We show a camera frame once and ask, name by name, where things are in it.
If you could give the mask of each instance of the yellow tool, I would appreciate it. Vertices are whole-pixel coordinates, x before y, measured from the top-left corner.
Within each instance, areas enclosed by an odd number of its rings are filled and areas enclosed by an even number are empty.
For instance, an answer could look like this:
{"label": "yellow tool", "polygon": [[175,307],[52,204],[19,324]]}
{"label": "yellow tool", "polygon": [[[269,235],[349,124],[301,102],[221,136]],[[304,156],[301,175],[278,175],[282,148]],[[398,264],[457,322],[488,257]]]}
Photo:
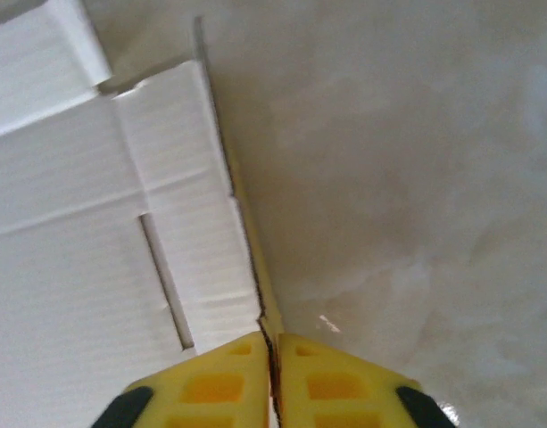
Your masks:
{"label": "yellow tool", "polygon": [[416,381],[294,334],[277,347],[251,333],[132,383],[92,428],[266,428],[271,393],[283,428],[454,427]]}

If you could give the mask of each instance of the white cardboard box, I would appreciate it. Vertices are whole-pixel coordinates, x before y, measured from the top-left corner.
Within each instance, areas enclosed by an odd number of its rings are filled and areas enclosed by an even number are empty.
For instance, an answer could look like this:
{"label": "white cardboard box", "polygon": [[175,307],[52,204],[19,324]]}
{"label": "white cardboard box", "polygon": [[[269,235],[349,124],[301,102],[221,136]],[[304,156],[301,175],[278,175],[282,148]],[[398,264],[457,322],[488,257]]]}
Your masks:
{"label": "white cardboard box", "polygon": [[97,96],[91,33],[42,34],[70,5],[0,26],[0,45],[29,28],[63,46],[0,61],[0,428],[89,426],[127,383],[258,329],[202,66]]}

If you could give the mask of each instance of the marble floor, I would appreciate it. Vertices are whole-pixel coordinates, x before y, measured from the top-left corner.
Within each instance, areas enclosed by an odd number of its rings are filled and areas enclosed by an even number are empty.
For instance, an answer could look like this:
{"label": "marble floor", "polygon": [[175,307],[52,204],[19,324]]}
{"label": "marble floor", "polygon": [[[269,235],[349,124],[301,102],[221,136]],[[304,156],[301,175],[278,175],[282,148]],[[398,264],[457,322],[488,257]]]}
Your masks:
{"label": "marble floor", "polygon": [[547,0],[86,0],[115,72],[215,91],[286,328],[547,427]]}

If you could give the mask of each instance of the black grip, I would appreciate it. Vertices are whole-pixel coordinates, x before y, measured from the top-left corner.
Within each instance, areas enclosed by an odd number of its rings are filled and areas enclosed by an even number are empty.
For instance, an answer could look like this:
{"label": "black grip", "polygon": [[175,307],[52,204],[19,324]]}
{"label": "black grip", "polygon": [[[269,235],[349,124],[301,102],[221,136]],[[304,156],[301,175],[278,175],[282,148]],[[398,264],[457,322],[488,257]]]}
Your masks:
{"label": "black grip", "polygon": [[424,392],[401,386],[396,395],[418,428],[455,428],[434,399]]}
{"label": "black grip", "polygon": [[132,428],[153,395],[153,389],[147,386],[119,395],[91,428]]}

